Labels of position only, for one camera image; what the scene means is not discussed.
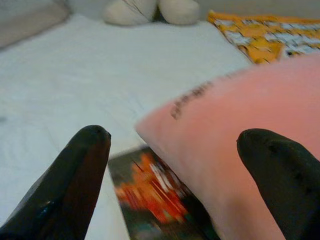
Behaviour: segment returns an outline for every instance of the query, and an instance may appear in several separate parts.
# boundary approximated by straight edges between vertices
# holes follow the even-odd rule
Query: mattress
[[[111,156],[139,147],[146,113],[249,65],[208,22],[126,28],[74,15],[1,51],[0,225],[80,128],[106,128]],[[86,239],[128,239],[109,171]]]

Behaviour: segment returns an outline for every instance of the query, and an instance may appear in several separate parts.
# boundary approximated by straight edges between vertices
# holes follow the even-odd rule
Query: patterned fabric
[[[320,19],[210,11],[208,21],[256,64],[320,52]]]

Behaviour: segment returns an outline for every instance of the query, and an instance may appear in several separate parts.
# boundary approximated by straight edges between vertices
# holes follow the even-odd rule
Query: book cover
[[[108,167],[132,240],[219,240],[200,201],[149,147]]]

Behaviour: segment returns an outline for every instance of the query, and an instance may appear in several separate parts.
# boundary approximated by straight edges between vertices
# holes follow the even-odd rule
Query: pink pillow
[[[239,134],[251,128],[293,139],[320,159],[320,54],[218,78],[136,126],[201,200],[222,239],[284,240],[237,152]]]

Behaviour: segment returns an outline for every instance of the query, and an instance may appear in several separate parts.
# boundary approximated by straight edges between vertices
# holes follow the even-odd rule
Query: plush toy foot
[[[159,9],[170,24],[190,25],[199,19],[199,4],[194,0],[159,0]]]
[[[157,9],[157,0],[115,0],[108,4],[103,20],[109,24],[132,26],[150,22]]]

